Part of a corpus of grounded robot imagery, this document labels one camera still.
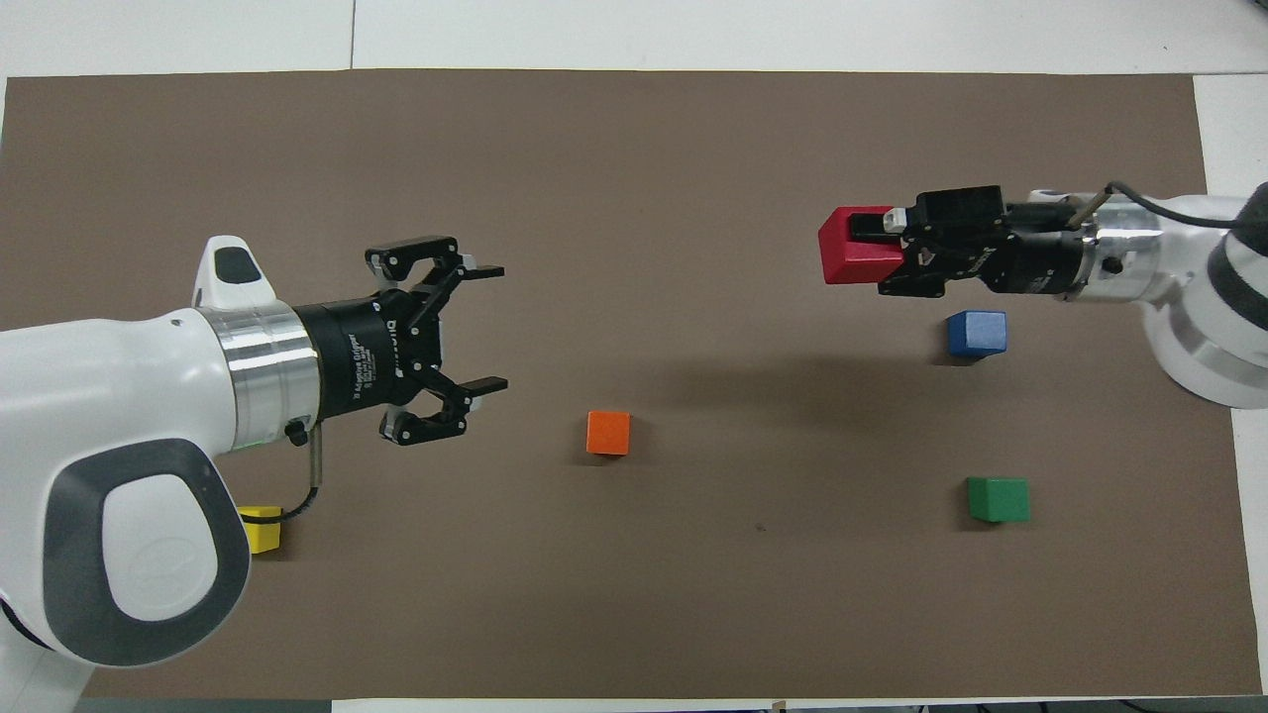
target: red block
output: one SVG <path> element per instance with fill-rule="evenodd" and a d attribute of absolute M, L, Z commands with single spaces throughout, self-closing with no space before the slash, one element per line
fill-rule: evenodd
<path fill-rule="evenodd" d="M 893 206 L 842 206 L 819 228 L 823 282 L 828 284 L 877 283 L 903 265 L 903 249 L 894 244 L 856 242 L 850 235 L 850 216 L 885 214 Z"/>

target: cube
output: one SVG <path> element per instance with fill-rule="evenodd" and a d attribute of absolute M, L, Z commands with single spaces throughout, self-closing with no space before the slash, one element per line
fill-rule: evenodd
<path fill-rule="evenodd" d="M 629 455 L 630 415 L 624 411 L 591 411 L 586 421 L 586 452 Z"/>
<path fill-rule="evenodd" d="M 823 282 L 828 284 L 877 283 L 903 266 L 903 247 L 893 242 L 855 240 L 850 217 L 856 213 L 880 216 L 890 206 L 842 206 L 819 228 L 819 258 Z"/>
<path fill-rule="evenodd" d="M 1026 478 L 969 478 L 969 514 L 988 523 L 1030 521 Z"/>
<path fill-rule="evenodd" d="M 242 505 L 238 507 L 240 515 L 251 518 L 276 518 L 281 514 L 281 507 L 276 505 Z M 246 528 L 246 542 L 251 546 L 251 554 L 259 554 L 281 546 L 281 523 L 271 525 L 257 525 L 255 523 L 242 523 Z"/>
<path fill-rule="evenodd" d="M 1008 350 L 1008 316 L 965 310 L 947 320 L 947 351 L 952 356 L 981 358 Z"/>

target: black knob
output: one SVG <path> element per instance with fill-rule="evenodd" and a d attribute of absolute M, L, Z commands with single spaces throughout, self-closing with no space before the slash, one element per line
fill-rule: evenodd
<path fill-rule="evenodd" d="M 290 443 L 293 445 L 304 445 L 308 443 L 308 431 L 304 430 L 304 422 L 301 421 L 299 419 L 295 419 L 289 424 L 287 424 L 287 428 L 283 430 L 283 433 L 287 434 L 287 438 L 290 439 Z"/>

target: orange block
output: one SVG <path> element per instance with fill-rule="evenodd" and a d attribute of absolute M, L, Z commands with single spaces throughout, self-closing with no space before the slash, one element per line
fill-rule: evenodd
<path fill-rule="evenodd" d="M 586 452 L 629 455 L 630 415 L 624 411 L 591 411 L 586 421 Z"/>

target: yellow block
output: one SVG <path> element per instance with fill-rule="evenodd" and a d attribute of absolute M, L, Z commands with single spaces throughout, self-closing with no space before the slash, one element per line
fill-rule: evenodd
<path fill-rule="evenodd" d="M 242 505 L 238 507 L 238 514 L 251 518 L 273 518 L 281 514 L 281 507 L 276 505 Z M 246 528 L 246 540 L 251 544 L 251 554 L 276 549 L 281 544 L 281 523 L 271 525 L 242 523 L 242 525 Z"/>

